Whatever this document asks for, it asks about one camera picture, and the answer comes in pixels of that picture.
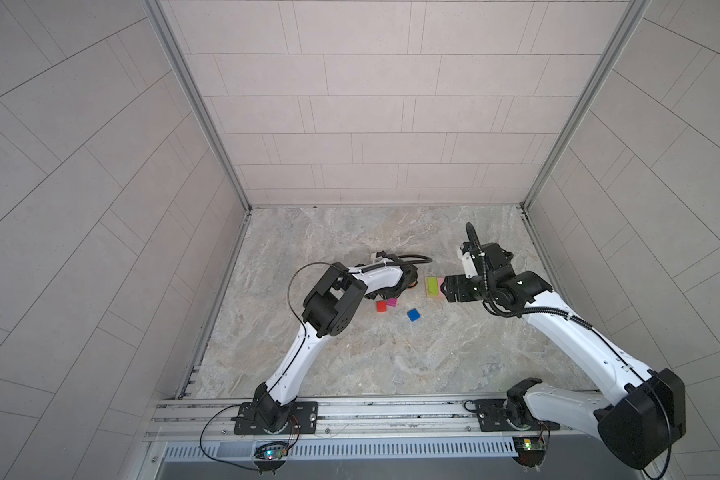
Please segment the lime green wood block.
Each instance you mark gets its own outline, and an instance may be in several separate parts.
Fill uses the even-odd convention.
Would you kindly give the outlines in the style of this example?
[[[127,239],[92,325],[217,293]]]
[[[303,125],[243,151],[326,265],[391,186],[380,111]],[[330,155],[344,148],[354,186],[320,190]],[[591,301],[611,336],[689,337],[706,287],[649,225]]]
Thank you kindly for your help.
[[[426,278],[426,294],[429,298],[440,297],[440,279],[438,277]]]

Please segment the pink wood block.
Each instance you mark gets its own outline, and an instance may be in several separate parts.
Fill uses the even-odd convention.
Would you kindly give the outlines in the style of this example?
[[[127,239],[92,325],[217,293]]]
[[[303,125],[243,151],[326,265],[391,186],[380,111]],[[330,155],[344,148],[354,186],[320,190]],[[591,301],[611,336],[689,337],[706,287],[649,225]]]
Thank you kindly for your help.
[[[441,299],[446,299],[446,296],[445,296],[445,294],[444,294],[444,292],[443,292],[443,285],[444,285],[445,278],[444,278],[444,277],[438,277],[437,280],[438,280],[438,294],[439,294],[439,298],[441,298]]]

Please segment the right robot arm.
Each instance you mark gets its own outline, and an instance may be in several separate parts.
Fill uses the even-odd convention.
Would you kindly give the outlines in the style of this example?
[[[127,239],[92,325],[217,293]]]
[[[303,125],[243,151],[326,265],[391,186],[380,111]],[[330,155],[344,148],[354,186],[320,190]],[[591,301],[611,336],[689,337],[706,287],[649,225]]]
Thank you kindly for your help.
[[[593,393],[538,378],[506,393],[509,425],[529,430],[553,422],[599,439],[623,464],[644,470],[686,433],[685,384],[670,369],[649,367],[601,334],[532,271],[517,273],[513,255],[480,242],[473,229],[459,249],[461,275],[445,277],[451,303],[480,302],[490,314],[518,318],[552,340],[594,383]]]

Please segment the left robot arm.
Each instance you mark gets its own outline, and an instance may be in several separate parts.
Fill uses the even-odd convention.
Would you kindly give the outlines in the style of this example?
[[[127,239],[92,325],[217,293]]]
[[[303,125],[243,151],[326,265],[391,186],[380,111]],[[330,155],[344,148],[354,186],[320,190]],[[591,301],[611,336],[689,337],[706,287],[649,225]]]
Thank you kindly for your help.
[[[425,255],[378,252],[368,265],[347,267],[329,263],[323,276],[306,295],[300,323],[291,347],[275,372],[255,390],[237,415],[237,435],[277,434],[298,419],[297,397],[307,373],[330,340],[342,333],[364,299],[397,299],[417,285]]]

